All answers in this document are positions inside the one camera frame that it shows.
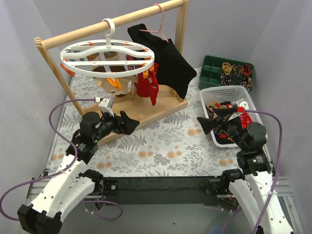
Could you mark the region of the white round clip hanger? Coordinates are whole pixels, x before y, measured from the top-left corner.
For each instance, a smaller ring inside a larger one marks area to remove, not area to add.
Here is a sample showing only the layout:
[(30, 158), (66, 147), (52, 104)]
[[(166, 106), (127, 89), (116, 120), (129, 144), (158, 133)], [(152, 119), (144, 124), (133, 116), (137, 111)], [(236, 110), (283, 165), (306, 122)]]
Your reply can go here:
[(70, 75), (85, 75), (107, 79), (115, 87), (119, 78), (142, 74), (144, 78), (154, 70), (154, 52), (139, 43), (115, 40), (112, 19), (102, 20), (110, 28), (105, 39), (77, 42), (60, 53), (61, 67)]

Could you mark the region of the red christmas sock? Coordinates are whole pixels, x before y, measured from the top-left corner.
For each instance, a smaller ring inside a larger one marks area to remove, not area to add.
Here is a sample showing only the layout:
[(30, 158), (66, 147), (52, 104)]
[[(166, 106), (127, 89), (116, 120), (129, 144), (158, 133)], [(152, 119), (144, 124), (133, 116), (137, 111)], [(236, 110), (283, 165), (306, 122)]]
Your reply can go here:
[(238, 128), (239, 129), (246, 129), (253, 120), (251, 119), (250, 115), (246, 112), (243, 112), (238, 117)]

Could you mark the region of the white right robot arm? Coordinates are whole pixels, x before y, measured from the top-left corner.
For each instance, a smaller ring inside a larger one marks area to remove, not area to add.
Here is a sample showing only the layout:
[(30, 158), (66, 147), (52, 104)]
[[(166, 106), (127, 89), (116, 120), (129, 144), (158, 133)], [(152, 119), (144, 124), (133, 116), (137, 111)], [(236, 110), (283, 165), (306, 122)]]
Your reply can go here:
[(236, 154), (238, 169), (223, 171), (220, 187), (233, 194), (253, 234), (292, 234), (292, 226), (279, 203), (275, 187), (278, 170), (273, 170), (263, 147), (267, 143), (264, 125), (252, 121), (243, 126), (240, 117), (252, 111), (244, 103), (213, 109), (215, 118), (198, 117), (205, 134), (224, 133), (240, 148)]

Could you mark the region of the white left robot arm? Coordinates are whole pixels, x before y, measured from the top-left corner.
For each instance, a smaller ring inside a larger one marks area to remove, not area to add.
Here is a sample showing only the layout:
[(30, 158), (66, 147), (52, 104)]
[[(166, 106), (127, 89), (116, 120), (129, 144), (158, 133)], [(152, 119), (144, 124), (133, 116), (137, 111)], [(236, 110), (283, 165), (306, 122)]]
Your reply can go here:
[(29, 205), (18, 209), (22, 229), (30, 234), (58, 234), (67, 215), (87, 195), (98, 195), (104, 189), (102, 174), (87, 169), (98, 150), (98, 142), (110, 133), (130, 135), (139, 124), (124, 111), (118, 116), (97, 112), (84, 114), (56, 175), (50, 177)]

